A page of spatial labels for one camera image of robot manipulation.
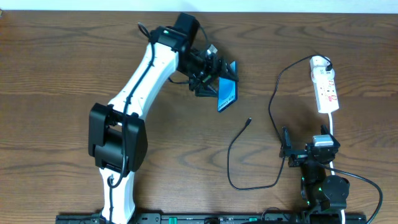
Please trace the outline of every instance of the wooden table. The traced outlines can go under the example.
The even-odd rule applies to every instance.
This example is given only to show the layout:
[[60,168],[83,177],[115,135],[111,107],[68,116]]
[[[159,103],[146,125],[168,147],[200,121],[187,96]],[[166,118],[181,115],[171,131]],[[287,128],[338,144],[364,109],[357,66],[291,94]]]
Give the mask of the wooden table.
[[[0,20],[0,222],[53,223],[59,213],[103,206],[103,185],[87,153],[88,113],[106,104],[141,62],[149,29],[174,24],[174,12],[4,12]],[[300,169],[283,170],[267,190],[238,192],[226,176],[226,150],[245,120],[252,123],[231,153],[241,187],[271,184],[280,166],[266,108],[277,74],[310,54],[336,70],[341,143],[335,167],[380,185],[375,223],[398,222],[398,16],[362,14],[193,13],[221,54],[239,62],[239,100],[222,113],[214,98],[166,83],[147,117],[149,149],[136,174],[137,206],[163,212],[300,210]],[[204,41],[198,33],[196,46]],[[309,62],[286,72],[272,105],[303,148],[320,125]],[[185,80],[178,72],[175,80]],[[368,217],[374,187],[351,182],[348,211]]]

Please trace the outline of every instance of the power strip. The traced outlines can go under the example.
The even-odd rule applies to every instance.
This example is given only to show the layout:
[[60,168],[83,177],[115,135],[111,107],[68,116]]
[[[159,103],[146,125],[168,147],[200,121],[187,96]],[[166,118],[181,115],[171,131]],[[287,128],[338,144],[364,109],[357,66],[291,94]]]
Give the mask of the power strip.
[[311,79],[319,113],[331,113],[339,108],[334,80],[335,71],[326,70],[329,64],[330,62],[321,56],[314,56],[310,60]]

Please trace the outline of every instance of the wood grain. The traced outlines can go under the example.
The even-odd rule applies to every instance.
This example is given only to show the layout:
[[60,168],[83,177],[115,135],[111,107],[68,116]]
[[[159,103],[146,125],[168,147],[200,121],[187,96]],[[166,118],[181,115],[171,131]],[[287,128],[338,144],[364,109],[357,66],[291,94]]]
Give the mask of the wood grain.
[[[221,114],[216,100],[166,83],[147,117],[149,150],[136,174],[140,208],[164,212],[299,210],[299,169],[285,168],[268,190],[237,192],[226,177],[226,150],[247,117],[253,122],[231,153],[238,186],[270,184],[280,159],[267,103],[277,74],[316,52],[335,65],[342,147],[337,168],[377,182],[384,192],[375,223],[398,215],[398,16],[363,14],[194,13],[223,55],[240,64],[239,100]],[[0,222],[53,223],[59,213],[103,206],[103,186],[87,153],[88,113],[107,103],[141,61],[141,21],[174,23],[171,12],[5,12],[0,20]],[[196,45],[203,45],[201,34]],[[281,79],[272,112],[303,147],[327,124],[316,111],[308,63]],[[176,80],[185,79],[177,73]],[[349,178],[348,211],[368,217],[378,195]]]

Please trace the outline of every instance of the white wall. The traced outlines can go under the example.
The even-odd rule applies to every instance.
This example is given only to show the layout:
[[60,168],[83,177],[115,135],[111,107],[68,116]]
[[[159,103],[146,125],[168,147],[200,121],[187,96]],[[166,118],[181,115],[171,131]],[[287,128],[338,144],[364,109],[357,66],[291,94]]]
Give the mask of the white wall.
[[0,0],[3,10],[398,13],[398,0]]

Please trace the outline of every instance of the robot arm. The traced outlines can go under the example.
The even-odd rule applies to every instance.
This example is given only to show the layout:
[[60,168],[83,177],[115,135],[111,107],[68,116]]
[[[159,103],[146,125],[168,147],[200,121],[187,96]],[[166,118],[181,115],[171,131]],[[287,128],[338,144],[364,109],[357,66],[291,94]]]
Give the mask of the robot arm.
[[[216,96],[217,94],[211,94],[216,93],[211,84],[219,77],[235,82],[238,80],[224,59],[216,56],[214,46],[210,46],[206,54],[191,47],[199,26],[193,16],[181,14],[173,27],[153,30],[146,54],[126,86],[107,106],[96,103],[90,111],[88,152],[95,158],[95,164],[103,177],[105,203],[101,216],[108,221],[127,223],[135,211],[132,197],[134,173],[141,166],[147,152],[145,119],[168,77],[176,70],[182,72],[189,78],[189,89],[195,91],[196,96]],[[153,54],[152,45],[155,58],[153,64],[149,65]],[[127,96],[148,66],[150,69],[136,87],[130,102],[126,102]],[[126,139],[123,139],[122,133],[111,127],[122,125],[126,103]],[[123,141],[126,141],[125,172],[122,169]],[[123,175],[121,183],[116,188],[109,189],[108,177],[117,180],[120,175]]]

